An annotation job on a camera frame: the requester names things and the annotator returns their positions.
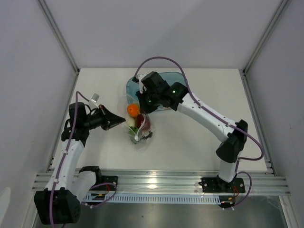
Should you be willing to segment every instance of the white table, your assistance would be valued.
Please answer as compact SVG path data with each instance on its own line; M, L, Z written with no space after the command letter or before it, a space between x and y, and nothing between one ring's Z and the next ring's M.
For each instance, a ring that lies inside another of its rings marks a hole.
M257 132L250 113L247 98L237 69L184 69L192 91L206 104L227 117L249 125L248 132L257 139ZM75 91L90 98L100 95L99 104L111 112L122 115L121 103L125 99L126 82L134 75L135 68L83 68ZM140 73L151 71L178 71L175 68L143 68ZM220 159L216 149L220 141L206 128L191 118L166 110L149 115L155 128L151 144L137 150L123 127L109 131L94 129L86 142L77 167L97 165L102 169L123 170L171 170L171 171L217 171ZM61 150L58 144L54 158L55 166ZM241 156L258 157L259 148L247 140ZM239 171L266 171L264 160L241 161Z

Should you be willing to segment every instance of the gray floor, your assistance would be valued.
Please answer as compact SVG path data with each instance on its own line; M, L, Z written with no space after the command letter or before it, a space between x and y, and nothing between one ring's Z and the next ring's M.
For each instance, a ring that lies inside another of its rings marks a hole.
M36 228L48 228L37 219ZM65 228L286 228L278 197L249 197L235 211L216 205L108 203L82 208Z

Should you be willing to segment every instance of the robotic arm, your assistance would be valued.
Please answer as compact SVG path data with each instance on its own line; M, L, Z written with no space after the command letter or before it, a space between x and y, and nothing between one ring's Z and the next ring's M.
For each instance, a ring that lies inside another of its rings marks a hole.
M61 135L63 143L60 162L58 162L44 191L37 191L34 196L34 202L42 224L50 224L49 205L54 182L57 183L53 190L52 212L54 224L76 223L80 216L81 202L84 196L93 185L102 183L102 174L98 166L83 167L73 183L76 165L86 145L89 131L99 126L107 131L125 121L124 118L108 111L103 105L97 105L96 100L98 98L96 96L98 95L94 95L89 102L92 107L95 107L92 109L93 114L92 111L89 114L86 113L85 104L82 102L77 103L77 110L75 110L75 103L69 106L70 119L67 120ZM75 131L69 149L66 151L75 113Z
M217 116L245 132L247 132L248 124L244 120L235 122L228 119L208 107L193 94L201 104L197 105L193 102L186 86L178 82L169 86L157 72L138 75L133 78L133 81L139 83L140 89L136 95L139 99L141 112L151 113L160 105L170 107L174 111L191 117L210 130L221 141L221 145L216 150L217 156L221 159L217 182L224 191L236 177L235 169L238 155L244 149L247 136L228 127L201 107L208 108Z

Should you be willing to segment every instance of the orange fruit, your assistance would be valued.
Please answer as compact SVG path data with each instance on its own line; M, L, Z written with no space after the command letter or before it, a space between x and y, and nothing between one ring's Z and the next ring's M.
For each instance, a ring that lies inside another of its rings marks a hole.
M131 117L135 118L139 115L139 107L137 104L130 104L127 107L127 112Z

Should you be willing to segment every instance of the white wall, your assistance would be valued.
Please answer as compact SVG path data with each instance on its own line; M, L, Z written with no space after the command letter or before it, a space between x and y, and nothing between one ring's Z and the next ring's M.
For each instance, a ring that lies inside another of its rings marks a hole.
M281 0L47 0L79 67L243 68ZM150 67L170 67L153 61Z
M36 1L0 1L0 191L12 189L2 228L23 223L74 78Z
M304 1L292 0L249 72L275 169L304 218Z

